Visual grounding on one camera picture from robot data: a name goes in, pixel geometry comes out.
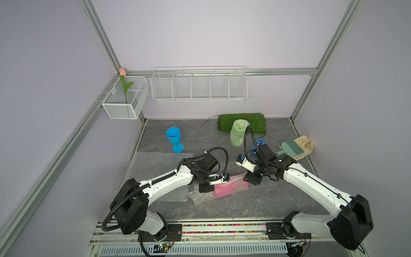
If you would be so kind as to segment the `pink plastic wine glass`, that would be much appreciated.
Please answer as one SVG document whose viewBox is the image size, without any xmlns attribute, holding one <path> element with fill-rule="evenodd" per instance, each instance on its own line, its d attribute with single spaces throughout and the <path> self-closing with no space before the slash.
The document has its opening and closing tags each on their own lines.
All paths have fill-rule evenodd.
<svg viewBox="0 0 411 257">
<path fill-rule="evenodd" d="M 218 184 L 215 186 L 217 197 L 228 196 L 248 189 L 248 183 L 243 180 L 229 181 L 227 184 Z"/>
</svg>

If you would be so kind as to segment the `blue tape dispenser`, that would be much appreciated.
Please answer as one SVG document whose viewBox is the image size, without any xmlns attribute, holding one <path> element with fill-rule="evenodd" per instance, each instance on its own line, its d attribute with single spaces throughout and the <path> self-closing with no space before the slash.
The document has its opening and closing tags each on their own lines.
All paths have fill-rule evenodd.
<svg viewBox="0 0 411 257">
<path fill-rule="evenodd" d="M 253 146 L 253 148 L 252 148 L 252 150 L 250 151 L 250 153 L 251 153 L 251 155 L 253 156 L 253 157 L 256 157 L 256 147 L 257 146 L 261 146 L 261 145 L 264 145 L 265 144 L 265 141 L 264 140 L 262 140 L 262 139 L 257 139 L 256 141 L 255 141 L 255 145 Z"/>
</svg>

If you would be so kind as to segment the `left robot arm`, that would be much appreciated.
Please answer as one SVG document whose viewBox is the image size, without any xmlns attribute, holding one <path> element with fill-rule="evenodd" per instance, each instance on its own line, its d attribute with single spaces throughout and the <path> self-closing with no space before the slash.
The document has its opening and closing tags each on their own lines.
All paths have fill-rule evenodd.
<svg viewBox="0 0 411 257">
<path fill-rule="evenodd" d="M 119 229 L 125 235 L 145 232 L 155 241 L 165 240 L 170 233 L 167 221 L 160 213 L 150 212 L 148 207 L 182 186 L 197 183 L 200 193 L 209 193 L 216 185 L 228 183 L 228 164 L 221 166 L 212 155 L 213 151 L 223 151 L 225 159 L 229 159 L 225 148 L 214 147 L 200 156 L 182 159 L 175 169 L 156 178 L 126 181 L 109 207 L 109 213 L 101 224 L 102 231 Z"/>
</svg>

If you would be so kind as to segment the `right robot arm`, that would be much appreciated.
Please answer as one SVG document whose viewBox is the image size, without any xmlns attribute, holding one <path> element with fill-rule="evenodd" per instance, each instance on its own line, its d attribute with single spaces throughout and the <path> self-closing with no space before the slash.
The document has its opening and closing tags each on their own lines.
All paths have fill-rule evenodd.
<svg viewBox="0 0 411 257">
<path fill-rule="evenodd" d="M 292 211 L 282 220 L 274 235 L 294 239 L 298 235 L 315 234 L 333 238 L 342 247 L 366 253 L 363 240 L 374 228 L 368 200 L 351 196 L 307 171 L 294 158 L 275 154 L 268 145 L 254 145 L 256 160 L 247 153 L 239 155 L 236 164 L 247 170 L 244 181 L 260 185 L 263 178 L 284 180 L 304 191 L 327 211 L 327 215 L 304 214 Z"/>
</svg>

